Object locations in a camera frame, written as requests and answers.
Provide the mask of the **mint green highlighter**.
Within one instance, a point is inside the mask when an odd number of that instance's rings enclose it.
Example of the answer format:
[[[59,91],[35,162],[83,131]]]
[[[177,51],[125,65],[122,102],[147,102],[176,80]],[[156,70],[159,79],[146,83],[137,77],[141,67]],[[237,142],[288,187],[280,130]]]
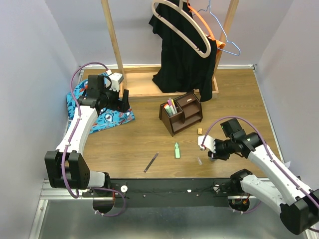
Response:
[[[167,112],[168,112],[168,114],[169,114],[170,117],[171,117],[172,115],[174,115],[174,112],[172,111],[172,109],[171,109],[170,106],[166,107],[166,110],[167,110]]]

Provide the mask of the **pink red pen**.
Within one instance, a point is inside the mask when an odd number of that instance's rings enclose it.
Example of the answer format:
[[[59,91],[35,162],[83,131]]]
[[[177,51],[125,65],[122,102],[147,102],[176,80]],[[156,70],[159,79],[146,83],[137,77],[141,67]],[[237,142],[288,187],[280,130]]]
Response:
[[[168,99],[167,102],[168,102],[168,105],[169,105],[169,107],[170,107],[170,109],[171,109],[171,111],[172,111],[172,114],[173,114],[173,115],[176,114],[175,109],[174,109],[174,107],[173,107],[173,105],[172,105],[171,99]]]

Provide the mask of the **yellow white marker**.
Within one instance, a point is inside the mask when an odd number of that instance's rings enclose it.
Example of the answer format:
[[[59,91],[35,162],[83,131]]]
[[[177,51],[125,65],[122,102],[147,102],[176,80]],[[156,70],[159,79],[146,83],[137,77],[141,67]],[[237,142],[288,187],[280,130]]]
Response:
[[[173,99],[171,99],[171,103],[172,103],[172,106],[173,106],[173,108],[174,108],[175,113],[177,113],[177,109],[176,109],[176,106],[175,106],[175,104],[174,104]]]

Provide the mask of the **purple thin pen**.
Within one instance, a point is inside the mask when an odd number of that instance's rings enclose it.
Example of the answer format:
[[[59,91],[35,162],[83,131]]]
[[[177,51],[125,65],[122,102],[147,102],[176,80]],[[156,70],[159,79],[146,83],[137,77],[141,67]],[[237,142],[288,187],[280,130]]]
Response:
[[[150,166],[153,164],[153,162],[155,161],[155,159],[157,158],[157,156],[159,155],[159,152],[157,152],[154,157],[152,158],[152,160],[148,163],[148,165],[146,166],[144,173],[146,173],[148,171],[148,169],[150,168]]]

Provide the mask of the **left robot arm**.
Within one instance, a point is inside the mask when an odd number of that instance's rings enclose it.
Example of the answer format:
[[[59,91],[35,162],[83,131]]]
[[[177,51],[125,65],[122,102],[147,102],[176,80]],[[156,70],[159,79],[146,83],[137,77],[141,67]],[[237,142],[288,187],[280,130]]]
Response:
[[[51,187],[93,188],[100,197],[110,193],[108,173],[90,170],[83,151],[89,134],[134,119],[129,91],[120,91],[123,78],[122,74],[108,70],[101,75],[89,75],[74,89],[69,101],[71,124],[60,144],[44,158]]]

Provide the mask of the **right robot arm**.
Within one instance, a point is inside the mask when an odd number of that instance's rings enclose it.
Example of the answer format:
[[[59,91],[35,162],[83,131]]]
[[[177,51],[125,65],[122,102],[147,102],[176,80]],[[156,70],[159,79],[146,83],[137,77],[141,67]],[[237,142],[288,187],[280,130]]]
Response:
[[[215,190],[255,196],[273,209],[284,226],[295,235],[305,230],[317,233],[314,225],[319,222],[319,191],[295,176],[272,152],[257,129],[247,134],[240,120],[241,117],[236,116],[218,119],[226,139],[205,134],[198,138],[198,145],[207,150],[213,160],[228,160],[232,154],[248,159],[265,173],[272,186],[262,182],[251,171],[242,169],[231,175],[224,187],[216,186]]]

